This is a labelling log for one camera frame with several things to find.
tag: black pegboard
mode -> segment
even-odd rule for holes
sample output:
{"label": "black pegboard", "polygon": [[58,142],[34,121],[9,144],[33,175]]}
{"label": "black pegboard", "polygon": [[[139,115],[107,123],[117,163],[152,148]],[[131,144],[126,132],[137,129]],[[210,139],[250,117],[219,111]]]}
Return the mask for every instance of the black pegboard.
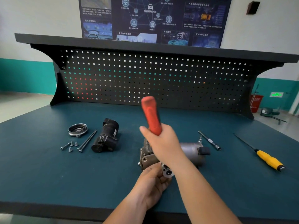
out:
{"label": "black pegboard", "polygon": [[283,66],[278,61],[183,55],[182,52],[39,43],[31,46],[58,65],[58,89],[52,105],[61,101],[140,105],[144,96],[154,96],[159,107],[240,113],[252,119],[249,96],[256,76]]}

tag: wall poster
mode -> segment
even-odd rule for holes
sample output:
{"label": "wall poster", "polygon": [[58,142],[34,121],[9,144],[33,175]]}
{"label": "wall poster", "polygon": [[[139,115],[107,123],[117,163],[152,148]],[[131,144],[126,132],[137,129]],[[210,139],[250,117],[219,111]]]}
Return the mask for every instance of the wall poster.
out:
{"label": "wall poster", "polygon": [[83,38],[219,48],[231,0],[79,0]]}

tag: hand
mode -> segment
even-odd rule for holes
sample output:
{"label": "hand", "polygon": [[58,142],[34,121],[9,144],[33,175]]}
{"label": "hand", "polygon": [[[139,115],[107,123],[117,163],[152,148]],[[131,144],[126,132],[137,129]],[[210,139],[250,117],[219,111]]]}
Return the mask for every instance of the hand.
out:
{"label": "hand", "polygon": [[141,126],[140,132],[150,143],[155,156],[171,168],[172,163],[177,163],[185,154],[180,146],[176,133],[171,126],[162,124],[162,133],[154,135],[146,127]]}
{"label": "hand", "polygon": [[148,210],[159,201],[170,182],[171,178],[162,174],[161,163],[155,163],[143,170],[130,194],[141,196]]}

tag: red screwdriver handle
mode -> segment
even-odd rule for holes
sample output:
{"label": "red screwdriver handle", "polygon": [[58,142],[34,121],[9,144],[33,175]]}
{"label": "red screwdriver handle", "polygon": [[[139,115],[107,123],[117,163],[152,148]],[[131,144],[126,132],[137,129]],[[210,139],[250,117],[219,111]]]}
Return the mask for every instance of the red screwdriver handle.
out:
{"label": "red screwdriver handle", "polygon": [[142,98],[141,107],[143,109],[145,118],[147,119],[150,131],[159,136],[162,132],[162,127],[159,120],[155,98],[152,96]]}

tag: black motor housing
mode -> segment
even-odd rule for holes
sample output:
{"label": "black motor housing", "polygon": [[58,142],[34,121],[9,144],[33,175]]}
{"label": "black motor housing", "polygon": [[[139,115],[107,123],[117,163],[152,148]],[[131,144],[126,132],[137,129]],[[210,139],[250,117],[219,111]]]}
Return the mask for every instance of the black motor housing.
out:
{"label": "black motor housing", "polygon": [[94,152],[113,151],[117,145],[118,139],[115,137],[118,133],[119,125],[116,121],[106,118],[103,122],[103,130],[95,139],[92,145]]}

